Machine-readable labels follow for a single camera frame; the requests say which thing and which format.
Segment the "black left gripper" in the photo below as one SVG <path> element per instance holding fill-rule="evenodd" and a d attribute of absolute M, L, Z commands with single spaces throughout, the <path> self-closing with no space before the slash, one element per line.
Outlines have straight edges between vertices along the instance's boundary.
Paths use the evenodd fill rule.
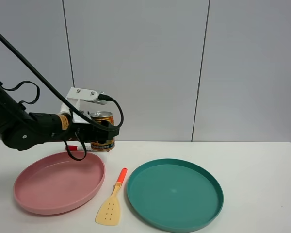
<path fill-rule="evenodd" d="M 109 128 L 110 122 L 102 120 L 100 124 Z M 101 130 L 91 124 L 77 124 L 73 123 L 69 132 L 67 133 L 68 141 L 80 141 L 84 143 L 99 142 L 106 143 L 109 140 L 113 140 L 119 135 L 119 130 L 105 131 Z"/>

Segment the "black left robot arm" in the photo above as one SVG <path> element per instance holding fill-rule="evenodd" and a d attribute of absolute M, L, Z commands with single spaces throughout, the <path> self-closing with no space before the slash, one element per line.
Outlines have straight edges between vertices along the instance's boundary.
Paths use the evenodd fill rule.
<path fill-rule="evenodd" d="M 72 111 L 62 114 L 27 113 L 24 101 L 16 102 L 2 87 L 0 81 L 0 139 L 19 151 L 35 145 L 57 141 L 83 143 L 105 141 L 119 134 L 110 123 L 102 130 L 88 122 L 76 123 Z"/>

